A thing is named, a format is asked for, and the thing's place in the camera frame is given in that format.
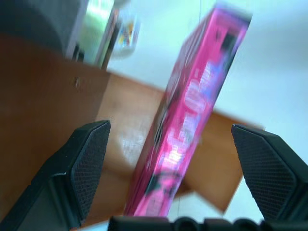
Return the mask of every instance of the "wooden table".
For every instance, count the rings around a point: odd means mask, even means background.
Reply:
[[[161,90],[0,36],[0,220],[77,127],[110,119],[102,176],[85,225],[121,214]],[[231,136],[237,121],[213,113],[179,195],[197,191],[224,211],[242,177]]]

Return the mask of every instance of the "black plastic part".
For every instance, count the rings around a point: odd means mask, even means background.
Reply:
[[[240,219],[231,224],[223,219],[205,219],[202,224],[183,217],[170,223],[163,217],[111,217],[108,231],[307,231],[305,222],[265,222],[260,225]]]
[[[44,163],[0,223],[0,230],[61,231],[79,227],[99,183],[109,130],[109,121],[76,129]]]
[[[232,134],[247,186],[265,220],[308,218],[308,166],[277,135],[240,125]]]

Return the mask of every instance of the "white wall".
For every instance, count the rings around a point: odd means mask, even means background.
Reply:
[[[215,109],[280,135],[308,163],[308,1],[230,0],[253,12]],[[213,0],[202,1],[202,15]],[[180,47],[199,21],[199,0],[133,0],[142,27],[135,52],[109,70],[166,87]],[[225,217],[262,218],[244,181]]]

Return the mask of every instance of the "pink box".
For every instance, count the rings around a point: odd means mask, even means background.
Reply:
[[[166,216],[250,17],[215,7],[184,42],[137,162],[124,215]]]

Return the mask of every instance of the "box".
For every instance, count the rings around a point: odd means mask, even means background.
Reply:
[[[166,216],[250,17],[215,7],[184,42],[138,159],[124,215]]]

